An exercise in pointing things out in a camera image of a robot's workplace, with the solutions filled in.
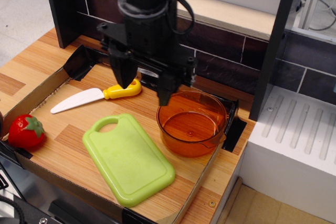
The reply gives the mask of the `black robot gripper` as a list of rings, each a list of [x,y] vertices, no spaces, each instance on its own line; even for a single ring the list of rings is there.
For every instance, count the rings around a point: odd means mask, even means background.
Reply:
[[[189,33],[194,23],[184,31],[176,30],[177,3],[191,17],[194,13],[186,0],[166,0],[156,9],[139,9],[118,1],[124,15],[122,24],[101,23],[102,47],[108,51],[110,66],[118,84],[127,88],[138,67],[159,76],[157,96],[159,105],[167,106],[179,86],[191,86],[195,80],[196,60],[178,42],[179,35]]]

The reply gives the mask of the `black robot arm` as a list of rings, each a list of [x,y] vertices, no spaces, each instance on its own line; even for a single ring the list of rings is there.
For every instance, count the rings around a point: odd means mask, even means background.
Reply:
[[[194,17],[186,0],[118,0],[123,23],[102,23],[97,27],[118,84],[128,87],[139,68],[156,74],[161,106],[168,105],[181,85],[191,86],[195,79],[197,61],[179,44],[179,36],[189,33],[195,21],[179,31],[178,4]]]

